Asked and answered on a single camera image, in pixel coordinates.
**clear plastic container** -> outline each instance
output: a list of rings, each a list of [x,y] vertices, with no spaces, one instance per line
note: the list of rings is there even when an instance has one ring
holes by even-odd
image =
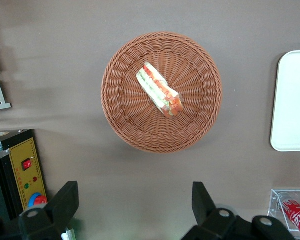
[[[285,197],[296,200],[300,204],[300,190],[286,190],[286,189],[277,189],[271,190],[270,203],[268,209],[268,216],[280,220],[289,232],[294,236],[295,239],[300,240],[300,231],[299,229],[289,220],[287,215],[285,215],[282,209],[282,194],[284,193]]]

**wicker basket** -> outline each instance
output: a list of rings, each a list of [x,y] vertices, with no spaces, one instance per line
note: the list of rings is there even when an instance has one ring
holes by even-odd
[[[136,73],[148,61],[182,94],[184,110],[166,118],[140,86]],[[198,142],[217,119],[222,100],[219,71],[210,55],[188,37],[154,32],[124,45],[110,60],[101,101],[113,130],[131,146],[172,153]]]

